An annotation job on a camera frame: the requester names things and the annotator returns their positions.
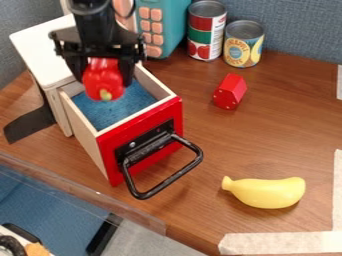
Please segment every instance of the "yellow can label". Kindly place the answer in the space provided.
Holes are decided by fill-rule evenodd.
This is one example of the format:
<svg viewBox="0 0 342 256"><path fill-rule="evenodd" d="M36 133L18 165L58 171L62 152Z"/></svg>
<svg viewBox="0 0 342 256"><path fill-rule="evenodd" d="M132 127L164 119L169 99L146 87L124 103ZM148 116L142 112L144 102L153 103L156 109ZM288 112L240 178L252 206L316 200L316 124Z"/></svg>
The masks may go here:
<svg viewBox="0 0 342 256"><path fill-rule="evenodd" d="M243 66L249 59L251 50L244 41L229 38L224 45L224 58L226 62L234 67Z"/></svg>
<svg viewBox="0 0 342 256"><path fill-rule="evenodd" d="M264 36L246 41L228 38L224 45L224 59L233 67L254 66L260 60L263 42Z"/></svg>
<svg viewBox="0 0 342 256"><path fill-rule="evenodd" d="M261 57L262 44L264 42L264 36L262 36L256 44L253 46L251 60L253 63L258 63Z"/></svg>

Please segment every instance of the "can label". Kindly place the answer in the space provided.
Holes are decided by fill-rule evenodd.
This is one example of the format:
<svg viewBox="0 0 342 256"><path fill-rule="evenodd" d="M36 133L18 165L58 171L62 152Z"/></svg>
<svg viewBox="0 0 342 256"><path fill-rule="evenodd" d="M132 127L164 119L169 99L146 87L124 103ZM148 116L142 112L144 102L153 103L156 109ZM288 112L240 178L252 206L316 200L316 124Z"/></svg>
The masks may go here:
<svg viewBox="0 0 342 256"><path fill-rule="evenodd" d="M252 67L260 61L263 42L264 36L248 40L227 38L224 44L224 59L234 67Z"/></svg>
<svg viewBox="0 0 342 256"><path fill-rule="evenodd" d="M222 53L227 14L214 18L189 15L188 53L199 60L213 60Z"/></svg>

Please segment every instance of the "black cable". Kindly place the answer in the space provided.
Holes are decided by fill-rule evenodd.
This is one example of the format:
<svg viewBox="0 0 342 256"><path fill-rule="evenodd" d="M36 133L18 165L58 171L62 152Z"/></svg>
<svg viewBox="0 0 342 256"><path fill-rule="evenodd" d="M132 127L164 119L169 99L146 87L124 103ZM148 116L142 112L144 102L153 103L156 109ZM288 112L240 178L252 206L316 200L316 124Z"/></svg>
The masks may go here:
<svg viewBox="0 0 342 256"><path fill-rule="evenodd" d="M133 5L132 5L131 10L129 11L129 13L127 15L123 16L119 12L116 11L116 9L115 9L115 7L113 5L113 9L114 9L115 14L118 15L120 18L123 18L123 19L126 19L126 20L129 19L133 15L133 13L135 11L135 8L136 8L136 3L135 3L135 0L133 0Z"/></svg>

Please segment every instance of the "canned food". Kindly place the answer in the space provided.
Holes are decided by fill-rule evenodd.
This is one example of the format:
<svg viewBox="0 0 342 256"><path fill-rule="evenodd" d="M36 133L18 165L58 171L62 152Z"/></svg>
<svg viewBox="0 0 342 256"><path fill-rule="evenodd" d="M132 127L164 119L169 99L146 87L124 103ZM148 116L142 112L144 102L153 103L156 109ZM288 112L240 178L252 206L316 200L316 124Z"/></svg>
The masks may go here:
<svg viewBox="0 0 342 256"><path fill-rule="evenodd" d="M260 61L264 42L263 27L250 20L228 24L224 43L224 60L231 66L247 68Z"/></svg>
<svg viewBox="0 0 342 256"><path fill-rule="evenodd" d="M226 7L218 1L199 1L188 8L188 53L199 60L213 60L222 53Z"/></svg>

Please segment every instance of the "yellow toy banana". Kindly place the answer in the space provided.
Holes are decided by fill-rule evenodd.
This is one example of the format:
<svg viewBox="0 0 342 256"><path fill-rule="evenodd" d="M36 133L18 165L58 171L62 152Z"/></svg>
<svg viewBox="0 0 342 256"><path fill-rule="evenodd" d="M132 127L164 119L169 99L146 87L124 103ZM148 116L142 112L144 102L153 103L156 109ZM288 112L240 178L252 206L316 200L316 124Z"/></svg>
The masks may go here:
<svg viewBox="0 0 342 256"><path fill-rule="evenodd" d="M224 177L222 189L231 191L241 202L264 209L279 209L297 203L304 195L305 180L293 177L283 180L244 179L233 181Z"/></svg>

